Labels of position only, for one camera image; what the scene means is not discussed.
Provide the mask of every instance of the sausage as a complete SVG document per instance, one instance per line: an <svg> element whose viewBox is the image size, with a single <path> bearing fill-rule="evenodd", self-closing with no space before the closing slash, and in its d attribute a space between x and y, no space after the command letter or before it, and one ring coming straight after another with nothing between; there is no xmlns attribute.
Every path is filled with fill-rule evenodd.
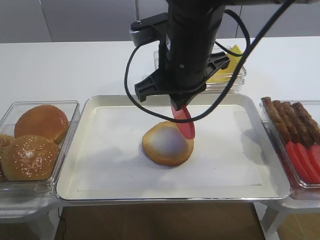
<svg viewBox="0 0 320 240"><path fill-rule="evenodd" d="M318 127L317 122L312 119L311 115L300 102L292 104L292 107L295 113L306 126L306 129L308 130L309 134L313 137L314 141L317 144L320 144L320 129Z"/></svg>
<svg viewBox="0 0 320 240"><path fill-rule="evenodd" d="M263 97L261 100L264 103L266 112L269 115L273 125L275 126L275 129L279 133L281 140L284 142L284 144L287 144L289 141L291 141L290 133L286 127L286 124L284 123L283 119L280 117L277 109L272 103L271 98L267 96Z"/></svg>
<svg viewBox="0 0 320 240"><path fill-rule="evenodd" d="M278 111L280 117L282 118L286 128L288 129L288 132L291 136L291 140L296 144L296 143L302 143L302 140L299 136L299 133L296 129L296 127L294 126L294 124L292 123L292 121L290 120L290 118L288 117L284 107L282 106L281 102L279 100L274 100L273 105L275 107L275 109Z"/></svg>
<svg viewBox="0 0 320 240"><path fill-rule="evenodd" d="M298 133L299 133L303 143L305 144L305 146L307 148L311 147L314 144L314 140L310 136L310 134L309 134L306 126L304 125L304 123L300 120L300 118L296 114L296 112L293 109L293 107L291 106L290 102L285 101L285 102L282 103L282 106L283 106L286 114L290 118L291 122L295 126L296 130L298 131Z"/></svg>

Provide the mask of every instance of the white wall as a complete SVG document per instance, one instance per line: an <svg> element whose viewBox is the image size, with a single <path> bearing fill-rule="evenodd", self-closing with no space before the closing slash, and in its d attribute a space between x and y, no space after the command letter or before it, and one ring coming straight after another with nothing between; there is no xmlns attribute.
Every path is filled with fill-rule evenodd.
<svg viewBox="0 0 320 240"><path fill-rule="evenodd" d="M0 0L0 43L50 41L39 0Z"/></svg>
<svg viewBox="0 0 320 240"><path fill-rule="evenodd" d="M54 42L129 40L134 0L41 0Z"/></svg>
<svg viewBox="0 0 320 240"><path fill-rule="evenodd" d="M134 0L41 0L41 3L0 0L0 43L130 40L129 27L135 20ZM168 8L165 0L139 0L139 6L142 19ZM278 7L231 9L240 14L254 37ZM242 37L239 29L236 35L236 30L237 24L225 15L217 37ZM291 6L266 36L320 36L320 2Z"/></svg>
<svg viewBox="0 0 320 240"><path fill-rule="evenodd" d="M241 18L250 36L255 37L278 8L278 5L243 6ZM320 1L293 4L266 34L266 37L291 36L320 36ZM239 33L237 37L242 38L243 34Z"/></svg>

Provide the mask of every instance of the bottom bun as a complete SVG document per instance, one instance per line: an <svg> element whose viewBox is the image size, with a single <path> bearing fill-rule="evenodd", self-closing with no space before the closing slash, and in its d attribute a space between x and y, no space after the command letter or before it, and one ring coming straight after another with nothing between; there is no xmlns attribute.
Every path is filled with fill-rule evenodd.
<svg viewBox="0 0 320 240"><path fill-rule="evenodd" d="M161 122L142 138L147 157L159 165L177 166L187 161L194 150L194 140L186 139L176 123Z"/></svg>

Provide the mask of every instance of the yellow cheese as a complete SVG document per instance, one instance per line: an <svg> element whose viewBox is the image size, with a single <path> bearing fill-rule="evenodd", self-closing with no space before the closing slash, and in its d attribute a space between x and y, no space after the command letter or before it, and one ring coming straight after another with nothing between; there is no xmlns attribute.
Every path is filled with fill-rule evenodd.
<svg viewBox="0 0 320 240"><path fill-rule="evenodd" d="M241 49L238 47L238 45L234 45L233 48L231 48L232 52L236 54L242 54ZM238 62L240 61L240 56L232 56L229 53L227 54L230 58L229 66L226 69L220 69L218 70L209 80L207 83L223 83L230 80L230 77L232 73L235 71L236 66Z"/></svg>

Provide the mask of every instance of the white table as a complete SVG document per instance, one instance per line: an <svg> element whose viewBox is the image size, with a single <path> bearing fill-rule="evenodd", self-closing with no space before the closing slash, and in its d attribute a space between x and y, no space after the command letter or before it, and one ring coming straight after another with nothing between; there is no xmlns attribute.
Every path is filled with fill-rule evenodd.
<svg viewBox="0 0 320 240"><path fill-rule="evenodd" d="M241 38L219 42L245 48ZM241 93L251 97L256 106L264 96L280 100L319 99L319 42L320 37L263 39L245 63L247 76ZM154 70L153 52L157 48L158 44L152 43L136 53L128 78L132 92L134 83ZM124 95L124 71L133 49L129 41L0 44L0 116L16 101L78 100L83 107L92 96ZM54 197L19 201L24 203L4 201L7 204L0 207L0 222L34 220L65 205ZM284 213L284 209L288 213L314 210L320 205L317 201L307 202L288 198L269 205L279 213ZM270 235L285 215L267 210L267 216L262 225Z"/></svg>

